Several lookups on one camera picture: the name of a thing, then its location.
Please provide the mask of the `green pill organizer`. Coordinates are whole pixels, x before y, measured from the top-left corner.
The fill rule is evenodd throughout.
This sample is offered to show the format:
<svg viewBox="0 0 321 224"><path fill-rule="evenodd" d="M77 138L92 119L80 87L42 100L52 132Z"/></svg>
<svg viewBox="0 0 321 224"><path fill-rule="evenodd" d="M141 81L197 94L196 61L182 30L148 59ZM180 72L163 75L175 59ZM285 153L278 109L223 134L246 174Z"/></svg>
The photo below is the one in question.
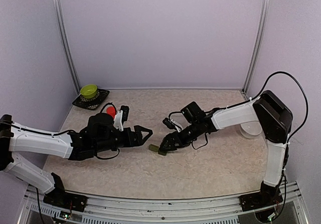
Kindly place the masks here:
<svg viewBox="0 0 321 224"><path fill-rule="evenodd" d="M149 149L150 151L156 152L156 153L158 153L159 155L162 155L162 156L166 156L166 155L167 155L167 152L166 152L166 151L161 151L161 150L159 149L159 146L157 146L157 145L150 144L150 145L148 146L148 149Z"/></svg>

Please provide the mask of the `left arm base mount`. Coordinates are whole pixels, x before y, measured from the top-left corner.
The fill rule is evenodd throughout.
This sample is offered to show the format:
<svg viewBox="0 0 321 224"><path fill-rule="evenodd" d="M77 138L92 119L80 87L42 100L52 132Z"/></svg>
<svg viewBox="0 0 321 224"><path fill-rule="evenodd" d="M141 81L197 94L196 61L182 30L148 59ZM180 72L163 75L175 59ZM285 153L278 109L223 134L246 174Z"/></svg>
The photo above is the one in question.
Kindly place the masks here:
<svg viewBox="0 0 321 224"><path fill-rule="evenodd" d="M43 202L55 207L68 209L71 211L84 212L87 197L84 195L73 194L65 192L63 194L46 194L43 198Z"/></svg>

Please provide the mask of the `red pill bottle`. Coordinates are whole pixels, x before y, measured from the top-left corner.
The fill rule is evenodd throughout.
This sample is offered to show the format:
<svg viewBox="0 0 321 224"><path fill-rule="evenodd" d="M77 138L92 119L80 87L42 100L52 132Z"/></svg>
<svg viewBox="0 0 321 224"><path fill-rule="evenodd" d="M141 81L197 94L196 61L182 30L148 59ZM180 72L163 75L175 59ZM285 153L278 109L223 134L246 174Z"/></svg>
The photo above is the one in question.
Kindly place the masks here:
<svg viewBox="0 0 321 224"><path fill-rule="evenodd" d="M105 112L110 115L112 118L115 118L117 110L115 107L113 106L108 106L105 110Z"/></svg>

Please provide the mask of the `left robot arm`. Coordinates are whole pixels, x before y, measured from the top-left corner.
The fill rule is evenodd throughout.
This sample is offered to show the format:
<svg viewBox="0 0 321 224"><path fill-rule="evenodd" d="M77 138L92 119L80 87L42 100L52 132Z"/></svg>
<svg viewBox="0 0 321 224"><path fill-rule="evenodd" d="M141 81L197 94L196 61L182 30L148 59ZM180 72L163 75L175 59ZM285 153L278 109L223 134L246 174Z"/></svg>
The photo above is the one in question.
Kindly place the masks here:
<svg viewBox="0 0 321 224"><path fill-rule="evenodd" d="M70 202L70 194L59 187L60 178L38 168L20 152L58 156L71 161L83 161L104 151L119 152L121 148L142 146L153 131L142 126L123 126L122 112L115 117L106 113L91 116L80 132L41 132L14 123L11 115L1 117L1 170L33 185L59 206Z"/></svg>

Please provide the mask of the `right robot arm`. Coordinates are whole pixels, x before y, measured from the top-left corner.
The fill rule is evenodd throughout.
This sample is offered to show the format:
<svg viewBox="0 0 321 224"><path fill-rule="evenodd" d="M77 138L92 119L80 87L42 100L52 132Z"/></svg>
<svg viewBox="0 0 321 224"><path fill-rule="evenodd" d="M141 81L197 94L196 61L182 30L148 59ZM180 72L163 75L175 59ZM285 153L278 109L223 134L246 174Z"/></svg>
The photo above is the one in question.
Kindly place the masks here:
<svg viewBox="0 0 321 224"><path fill-rule="evenodd" d="M285 75L299 88L305 104L305 115L302 123L292 129L293 113L285 103L266 86L270 79L277 75ZM276 71L265 80L260 91L243 102L226 107L215 107L202 110L196 102L191 102L179 111L189 123L185 128L172 120L170 116L163 123L173 132L167 134L157 152L166 155L187 146L192 146L201 135L208 135L233 126L245 128L245 137L249 137L252 130L263 134L267 145L267 166L259 192L257 202L267 206L276 198L276 193L283 179L286 178L285 168L291 138L305 125L309 113L309 104L304 88L297 78L285 71Z"/></svg>

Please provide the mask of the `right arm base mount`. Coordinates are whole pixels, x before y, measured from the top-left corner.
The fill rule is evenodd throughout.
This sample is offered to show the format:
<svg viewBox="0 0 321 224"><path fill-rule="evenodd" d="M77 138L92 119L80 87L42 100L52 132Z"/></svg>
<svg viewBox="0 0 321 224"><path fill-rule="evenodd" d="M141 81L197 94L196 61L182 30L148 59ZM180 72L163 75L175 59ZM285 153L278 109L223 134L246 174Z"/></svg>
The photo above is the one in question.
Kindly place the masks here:
<svg viewBox="0 0 321 224"><path fill-rule="evenodd" d="M283 197L280 193L277 193L275 196L271 197L267 193L256 192L241 195L239 199L242 211L255 210L283 202Z"/></svg>

